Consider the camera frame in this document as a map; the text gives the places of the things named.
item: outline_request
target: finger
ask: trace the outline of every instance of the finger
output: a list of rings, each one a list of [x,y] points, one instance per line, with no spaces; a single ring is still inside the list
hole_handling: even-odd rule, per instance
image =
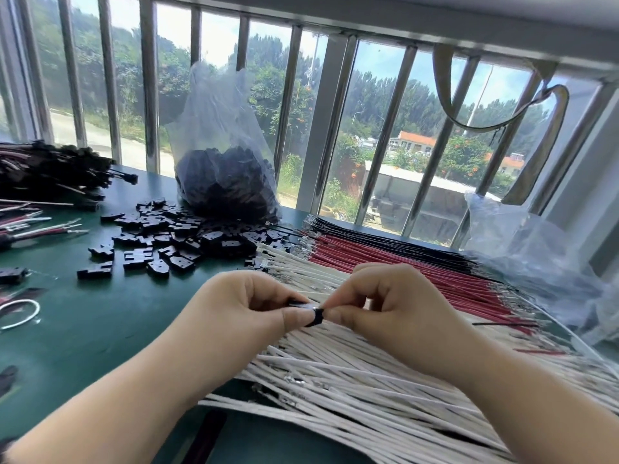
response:
[[[388,266],[371,266],[353,273],[325,301],[321,307],[330,309],[342,305],[363,307],[365,298],[384,298],[389,290]]]
[[[326,320],[348,327],[370,342],[374,342],[381,331],[381,316],[385,315],[381,312],[368,311],[357,306],[346,305],[326,309],[322,316]]]
[[[260,317],[265,320],[266,337],[269,344],[276,343],[282,336],[293,330],[305,327],[314,321],[315,313],[312,309],[300,307],[283,307],[273,311],[261,312]]]
[[[247,270],[245,274],[245,289],[247,291],[250,309],[256,311],[270,311],[287,305],[289,299],[302,303],[310,300],[278,282],[264,272]]]
[[[376,267],[376,266],[388,266],[389,264],[383,264],[381,262],[365,262],[364,264],[357,265],[354,269],[352,269],[352,273],[359,272],[364,268]]]

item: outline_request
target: right hand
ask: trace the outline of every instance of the right hand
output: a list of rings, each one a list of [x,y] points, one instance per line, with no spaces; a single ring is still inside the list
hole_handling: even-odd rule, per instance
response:
[[[370,299],[369,309],[363,309]],[[474,381],[497,344],[464,320],[410,265],[361,264],[321,306],[325,319],[423,374],[456,387]]]

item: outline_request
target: hand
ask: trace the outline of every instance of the hand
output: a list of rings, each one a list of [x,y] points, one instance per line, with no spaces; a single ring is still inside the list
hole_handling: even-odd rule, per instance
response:
[[[215,275],[149,348],[168,360],[182,395],[192,405],[232,379],[268,345],[314,320],[314,312],[284,307],[309,299],[266,273],[237,270]]]
[[[370,299],[369,309],[361,309]],[[361,264],[321,306],[325,319],[364,336],[408,367],[460,387],[493,342],[410,265]]]

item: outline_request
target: workbench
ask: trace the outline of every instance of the workbench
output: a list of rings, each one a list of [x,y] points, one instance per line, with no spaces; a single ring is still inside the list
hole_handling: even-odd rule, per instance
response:
[[[70,397],[135,355],[178,315],[196,290],[214,274],[241,268],[243,260],[206,260],[187,275],[155,281],[144,272],[124,273],[116,256],[111,280],[78,281],[76,271],[91,265],[89,247],[120,233],[102,225],[101,213],[135,211],[136,202],[164,197],[176,202],[176,181],[119,167],[139,175],[136,186],[117,179],[104,189],[96,213],[46,207],[54,223],[82,218],[82,236],[52,236],[0,254],[0,266],[35,271],[34,285],[48,288],[37,300],[40,315],[0,334],[0,371],[19,368],[13,389],[0,398],[0,440],[18,437]],[[283,208],[283,221],[300,227],[306,214]],[[235,398],[252,398],[250,386],[231,381],[221,388]],[[156,463],[180,463],[207,409],[195,407],[179,421]],[[208,460],[219,463],[369,463],[366,456],[286,422],[227,411],[227,421]]]

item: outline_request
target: plastic bag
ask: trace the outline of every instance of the plastic bag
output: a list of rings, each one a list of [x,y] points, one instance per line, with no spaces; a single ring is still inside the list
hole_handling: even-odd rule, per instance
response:
[[[465,198],[470,212],[465,255],[501,273],[506,282],[571,328],[597,325],[598,313],[609,319],[619,312],[619,305],[611,307],[608,302],[614,288],[589,265],[581,266],[577,249],[562,229],[520,206],[477,194]]]
[[[280,207],[273,155],[248,97],[245,70],[197,62],[185,108],[166,126],[180,195],[198,213],[275,221]]]

